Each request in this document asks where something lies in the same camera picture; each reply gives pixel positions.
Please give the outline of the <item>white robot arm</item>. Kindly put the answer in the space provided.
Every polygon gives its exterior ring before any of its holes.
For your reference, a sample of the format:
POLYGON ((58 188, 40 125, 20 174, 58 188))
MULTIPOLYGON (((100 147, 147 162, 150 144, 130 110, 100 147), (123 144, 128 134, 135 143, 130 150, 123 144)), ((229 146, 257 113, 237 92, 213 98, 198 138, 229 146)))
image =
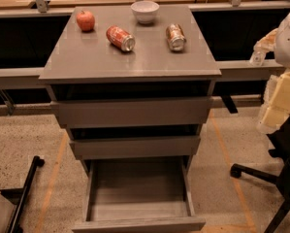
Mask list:
POLYGON ((253 47, 249 63, 261 66, 268 52, 274 53, 276 63, 285 68, 285 72, 271 76, 264 93, 265 102, 261 106, 257 128, 264 134, 278 130, 290 116, 290 13, 253 47))

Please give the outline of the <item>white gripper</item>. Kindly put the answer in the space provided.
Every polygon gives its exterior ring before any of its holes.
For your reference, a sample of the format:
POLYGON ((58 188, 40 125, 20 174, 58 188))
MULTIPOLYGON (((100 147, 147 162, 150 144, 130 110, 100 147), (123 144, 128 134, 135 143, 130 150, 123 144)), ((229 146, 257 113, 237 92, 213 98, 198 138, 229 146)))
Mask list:
MULTIPOLYGON (((274 51, 277 29, 272 30, 253 47, 264 53, 274 51)), ((278 130, 290 116, 290 69, 282 75, 271 75, 267 82, 264 103, 259 112, 257 129, 264 134, 278 130)))

